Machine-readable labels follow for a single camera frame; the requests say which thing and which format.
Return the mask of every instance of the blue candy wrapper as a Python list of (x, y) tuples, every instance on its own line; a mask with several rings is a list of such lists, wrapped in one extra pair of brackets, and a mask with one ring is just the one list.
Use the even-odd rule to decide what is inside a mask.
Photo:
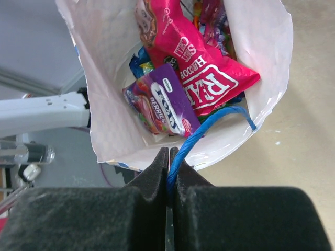
[(143, 77), (144, 75), (146, 75), (147, 73), (154, 70), (154, 68), (152, 68), (152, 70), (150, 70), (148, 67), (146, 67), (143, 70), (144, 64), (145, 64), (145, 66), (148, 66), (148, 65), (150, 65), (150, 64), (148, 64), (150, 61), (151, 61), (150, 57), (147, 54), (144, 47), (142, 47), (138, 51), (138, 56), (136, 56), (135, 54), (132, 56), (132, 58), (130, 60), (130, 63), (129, 63), (129, 67), (130, 67), (131, 72), (133, 73), (133, 75), (135, 76), (136, 79), (139, 79), (139, 78)]

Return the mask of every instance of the gray floor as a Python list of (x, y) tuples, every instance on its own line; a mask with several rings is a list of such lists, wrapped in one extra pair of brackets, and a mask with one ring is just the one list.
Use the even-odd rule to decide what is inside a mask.
[[(70, 128), (29, 133), (29, 141), (50, 144), (55, 149), (55, 159), (42, 166), (35, 180), (36, 187), (109, 187), (91, 146), (87, 132)], [(108, 182), (121, 187), (134, 177), (134, 172), (102, 164)]]

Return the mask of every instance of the pink candy bag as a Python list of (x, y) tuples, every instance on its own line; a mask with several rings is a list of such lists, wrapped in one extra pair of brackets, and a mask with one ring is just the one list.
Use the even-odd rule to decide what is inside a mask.
[(184, 17), (179, 0), (138, 0), (135, 17), (153, 65), (172, 65), (197, 116), (211, 113), (260, 79), (206, 44)]

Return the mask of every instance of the snack package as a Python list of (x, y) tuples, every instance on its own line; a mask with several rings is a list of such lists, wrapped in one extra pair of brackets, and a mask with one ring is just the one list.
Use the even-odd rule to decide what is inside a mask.
[(200, 126), (169, 64), (143, 76), (122, 90), (127, 103), (153, 134), (188, 137)]
[(223, 56), (236, 60), (227, 13), (221, 0), (204, 0), (199, 22), (205, 26), (205, 41), (218, 48)]
[(154, 70), (150, 57), (144, 47), (138, 51), (138, 56), (135, 56), (135, 54), (132, 56), (129, 67), (136, 79)]
[(179, 0), (138, 0), (135, 17), (153, 65), (172, 65), (198, 117), (210, 114), (260, 79), (257, 72), (206, 44), (183, 16)]

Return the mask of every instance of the purple candy bag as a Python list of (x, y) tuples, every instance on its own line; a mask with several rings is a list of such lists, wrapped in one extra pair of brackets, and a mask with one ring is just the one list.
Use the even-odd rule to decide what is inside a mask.
[(181, 83), (169, 64), (122, 90), (128, 104), (153, 134), (188, 137), (200, 126)]
[(227, 56), (225, 32), (229, 30), (229, 26), (225, 6), (221, 0), (203, 0), (199, 21), (205, 26), (203, 35), (206, 43), (218, 48), (222, 56)]

